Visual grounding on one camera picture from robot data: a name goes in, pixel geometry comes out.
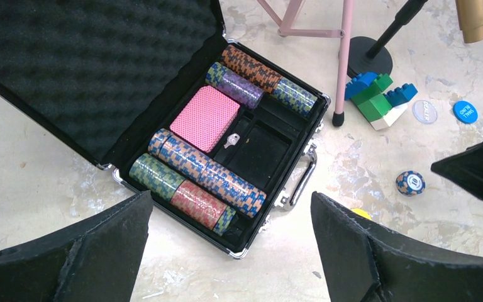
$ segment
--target poker chip case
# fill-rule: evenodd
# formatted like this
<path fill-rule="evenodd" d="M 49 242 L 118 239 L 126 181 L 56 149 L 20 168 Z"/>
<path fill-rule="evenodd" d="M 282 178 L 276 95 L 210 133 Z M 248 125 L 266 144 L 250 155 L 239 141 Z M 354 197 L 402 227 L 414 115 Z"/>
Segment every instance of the poker chip case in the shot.
<path fill-rule="evenodd" d="M 270 211 L 291 210 L 297 203 L 316 165 L 311 137 L 320 130 L 330 99 L 228 40 L 218 0 L 0 0 L 0 96 L 93 165 L 107 172 L 114 167 L 114 179 L 122 185 L 146 191 L 130 177 L 131 167 L 147 153 L 153 135 L 169 129 L 206 86 L 207 71 L 229 45 L 317 97 L 309 113 L 300 115 L 266 92 L 256 108 L 240 106 L 206 152 L 262 190 L 262 207 L 252 218 L 237 212 L 220 235 L 151 194 L 156 207 L 241 259 Z M 225 148 L 233 133 L 238 143 Z M 303 156 L 308 168 L 288 195 L 284 186 Z M 180 183 L 190 189 L 198 185 L 190 181 Z"/>

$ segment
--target paint-stained floor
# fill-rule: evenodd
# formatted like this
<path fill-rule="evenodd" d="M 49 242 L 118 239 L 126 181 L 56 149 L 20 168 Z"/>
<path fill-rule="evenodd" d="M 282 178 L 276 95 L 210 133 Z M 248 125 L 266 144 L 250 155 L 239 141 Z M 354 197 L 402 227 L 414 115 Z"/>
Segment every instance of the paint-stained floor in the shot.
<path fill-rule="evenodd" d="M 286 0 L 270 4 L 282 15 Z M 378 37 L 405 0 L 356 1 L 353 36 Z M 222 0 L 228 37 L 335 95 L 339 41 L 281 38 L 256 1 Z M 298 28 L 339 28 L 340 1 L 309 0 Z M 235 261 L 161 211 L 154 211 L 133 301 L 328 301 L 309 215 L 311 192 L 362 208 L 397 232 L 433 245 L 483 256 L 483 202 L 430 172 L 432 162 L 483 141 L 483 41 L 464 45 L 454 1 L 428 1 L 388 45 L 394 85 L 418 88 L 438 120 L 418 122 L 408 109 L 390 128 L 373 131 L 347 103 L 343 127 L 330 123 L 314 139 L 319 162 L 294 211 L 275 210 L 245 259 Z M 479 112 L 465 125 L 452 105 L 466 99 Z M 397 175 L 416 170 L 425 192 L 401 196 Z M 293 174 L 299 179 L 302 169 Z M 131 192 L 110 172 L 91 166 L 46 130 L 0 99 L 0 249 L 98 213 Z"/>

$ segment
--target case handle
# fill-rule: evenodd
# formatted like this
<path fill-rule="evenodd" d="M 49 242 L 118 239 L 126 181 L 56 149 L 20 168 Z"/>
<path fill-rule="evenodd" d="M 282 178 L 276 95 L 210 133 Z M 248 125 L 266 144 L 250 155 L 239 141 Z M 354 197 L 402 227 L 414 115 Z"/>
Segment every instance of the case handle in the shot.
<path fill-rule="evenodd" d="M 308 156 L 310 158 L 310 163 L 308 167 L 304 171 L 304 174 L 301 180 L 297 183 L 295 190 L 292 196 L 286 194 L 286 189 L 282 188 L 282 192 L 279 194 L 277 199 L 275 200 L 274 207 L 281 207 L 283 210 L 291 211 L 297 205 L 299 198 L 301 197 L 301 193 L 303 193 L 304 187 L 306 187 L 306 183 L 308 179 L 312 176 L 316 168 L 316 164 L 318 163 L 318 154 L 316 153 L 316 145 L 310 140 L 306 147 L 303 150 L 302 156 Z"/>

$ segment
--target pink tripod stand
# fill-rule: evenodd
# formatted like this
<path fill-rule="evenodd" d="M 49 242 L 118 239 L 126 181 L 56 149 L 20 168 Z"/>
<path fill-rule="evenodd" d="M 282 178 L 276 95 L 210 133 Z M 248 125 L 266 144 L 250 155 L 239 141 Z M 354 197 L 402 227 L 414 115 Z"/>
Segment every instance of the pink tripod stand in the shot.
<path fill-rule="evenodd" d="M 347 63 L 353 21 L 354 0 L 343 0 L 340 30 L 297 30 L 292 25 L 301 10 L 304 0 L 290 0 L 284 18 L 281 20 L 266 0 L 257 0 L 269 16 L 279 25 L 280 36 L 313 36 L 317 38 L 341 38 L 340 60 L 338 65 L 338 84 L 336 87 L 336 106 L 332 116 L 332 125 L 342 126 L 344 120 L 343 103 L 345 102 L 345 84 L 347 83 Z"/>

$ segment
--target yellow disc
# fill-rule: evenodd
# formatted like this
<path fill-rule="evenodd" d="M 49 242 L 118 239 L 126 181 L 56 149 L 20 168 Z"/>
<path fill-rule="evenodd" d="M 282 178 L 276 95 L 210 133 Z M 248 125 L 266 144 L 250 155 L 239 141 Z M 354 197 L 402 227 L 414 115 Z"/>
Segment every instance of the yellow disc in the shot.
<path fill-rule="evenodd" d="M 365 219 L 372 220 L 372 219 L 371 219 L 371 216 L 369 216 L 369 214 L 368 214 L 366 211 L 362 210 L 362 209 L 351 209 L 351 211 L 353 211 L 353 212 L 355 212 L 356 214 L 358 214 L 358 215 L 360 215 L 360 216 L 364 217 Z"/>

